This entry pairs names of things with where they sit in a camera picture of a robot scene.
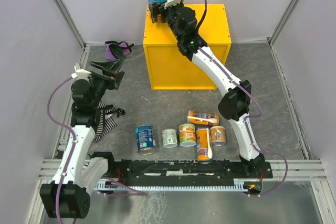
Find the orange label can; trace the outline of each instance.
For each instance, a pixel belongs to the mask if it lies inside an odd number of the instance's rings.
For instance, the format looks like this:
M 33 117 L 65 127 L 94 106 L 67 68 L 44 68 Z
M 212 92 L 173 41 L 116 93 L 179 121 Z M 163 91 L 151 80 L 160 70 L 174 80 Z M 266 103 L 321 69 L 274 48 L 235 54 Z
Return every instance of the orange label can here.
M 206 129 L 198 129 L 196 131 L 196 141 L 197 141 L 197 161 L 202 164 L 211 163 L 212 158 L 208 157 L 208 140 Z
M 210 128 L 211 142 L 213 145 L 223 145 L 226 143 L 225 129 L 222 126 L 213 126 Z
M 195 112 L 193 110 L 189 110 L 188 111 L 188 116 L 194 116 L 196 118 L 199 118 L 199 120 L 187 118 L 188 123 L 201 124 L 201 125 L 207 125 L 207 126 L 217 126 L 219 124 L 219 115 L 218 114 L 202 113 L 202 112 Z M 215 118 L 215 119 L 217 119 L 217 123 L 202 121 L 202 118 L 207 118 L 207 119 Z
M 195 125 L 191 123 L 181 124 L 179 129 L 180 146 L 189 147 L 196 145 Z

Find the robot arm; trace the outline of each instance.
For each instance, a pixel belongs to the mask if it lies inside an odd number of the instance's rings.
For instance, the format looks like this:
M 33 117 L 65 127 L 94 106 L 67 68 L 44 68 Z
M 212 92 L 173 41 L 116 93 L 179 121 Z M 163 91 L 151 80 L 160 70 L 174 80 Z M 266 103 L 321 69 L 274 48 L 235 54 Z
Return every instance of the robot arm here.
M 114 172 L 111 152 L 95 152 L 88 167 L 83 170 L 89 146 L 100 126 L 101 111 L 98 108 L 106 90 L 118 89 L 124 72 L 119 72 L 123 60 L 90 63 L 103 74 L 89 72 L 75 66 L 72 78 L 71 131 L 68 145 L 57 173 L 50 184 L 43 184 L 40 196 L 50 218 L 85 218 L 90 208 L 90 195 L 97 181 L 105 173 Z
M 254 148 L 258 146 L 248 118 L 250 98 L 237 86 L 251 93 L 251 84 L 242 82 L 230 73 L 214 56 L 206 41 L 198 34 L 195 11 L 185 7 L 183 0 L 150 3 L 149 9 L 154 23 L 161 21 L 168 24 L 181 54 L 198 65 L 219 88 L 223 99 L 218 110 L 234 129 L 246 174 L 252 173 L 265 162 L 265 158 Z
M 193 54 L 192 62 L 198 65 L 204 72 L 207 73 L 207 75 L 216 84 L 223 97 L 225 97 L 225 95 L 228 94 L 231 90 L 235 90 L 236 86 L 233 84 L 233 81 L 235 83 L 241 83 L 241 80 L 235 77 L 232 73 L 230 73 L 226 69 L 226 67 L 214 56 L 210 47 L 203 47 L 199 49 L 197 53 Z M 225 118 L 232 117 L 231 115 L 227 114 L 227 108 L 223 108 L 222 110 L 223 111 L 221 112 L 221 114 L 225 116 Z M 245 125 L 246 121 L 253 137 L 253 143 L 257 147 L 250 126 L 249 118 L 246 118 L 244 120 L 244 118 L 248 115 L 248 112 L 242 114 L 238 118 L 238 121 L 234 119 L 228 119 L 237 137 L 240 149 L 240 156 L 247 161 L 255 159 L 259 155 L 259 152 L 257 152 L 252 146 L 248 135 L 247 127 Z

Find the white spoon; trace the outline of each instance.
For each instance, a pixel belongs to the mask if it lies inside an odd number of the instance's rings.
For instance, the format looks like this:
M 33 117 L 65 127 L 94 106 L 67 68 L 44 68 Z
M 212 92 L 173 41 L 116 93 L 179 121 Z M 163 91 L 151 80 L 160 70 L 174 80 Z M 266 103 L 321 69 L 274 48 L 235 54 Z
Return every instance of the white spoon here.
M 189 119 L 196 119 L 200 121 L 208 121 L 209 123 L 217 123 L 217 118 L 196 118 L 194 116 L 188 116 Z
M 212 149 L 211 149 L 211 146 L 210 146 L 210 137 L 209 137 L 209 128 L 206 128 L 206 138 L 207 138 L 207 141 L 208 141 L 208 158 L 212 158 Z

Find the purple and black cloth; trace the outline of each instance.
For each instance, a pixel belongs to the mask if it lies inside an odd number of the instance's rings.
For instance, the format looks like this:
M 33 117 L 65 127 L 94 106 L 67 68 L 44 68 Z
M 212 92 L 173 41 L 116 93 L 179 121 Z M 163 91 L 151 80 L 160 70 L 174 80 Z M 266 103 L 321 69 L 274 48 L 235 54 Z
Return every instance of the purple and black cloth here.
M 129 54 L 132 51 L 134 44 L 128 45 L 127 42 L 117 42 L 114 40 L 106 41 L 106 54 L 105 57 L 107 60 L 116 60 L 124 59 L 125 55 Z

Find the purple cloth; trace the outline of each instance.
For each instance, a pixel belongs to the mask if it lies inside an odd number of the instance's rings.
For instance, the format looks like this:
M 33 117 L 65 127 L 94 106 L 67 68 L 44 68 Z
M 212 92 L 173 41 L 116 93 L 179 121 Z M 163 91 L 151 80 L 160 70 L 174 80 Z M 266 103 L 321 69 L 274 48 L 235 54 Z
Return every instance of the purple cloth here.
M 116 60 L 117 57 L 114 56 L 114 55 L 112 54 L 111 50 L 110 50 L 110 47 L 109 47 L 110 44 L 105 44 L 105 46 L 106 46 L 106 53 L 105 53 L 105 57 L 106 57 L 106 59 L 108 59 L 108 60 Z M 121 47 L 127 47 L 128 45 L 126 44 L 126 42 L 122 42 L 121 44 L 119 44 L 119 46 L 121 46 Z M 123 50 L 122 50 L 122 53 L 123 53 L 124 55 L 127 55 L 127 54 L 129 54 L 130 52 L 131 52 L 130 49 L 123 49 Z

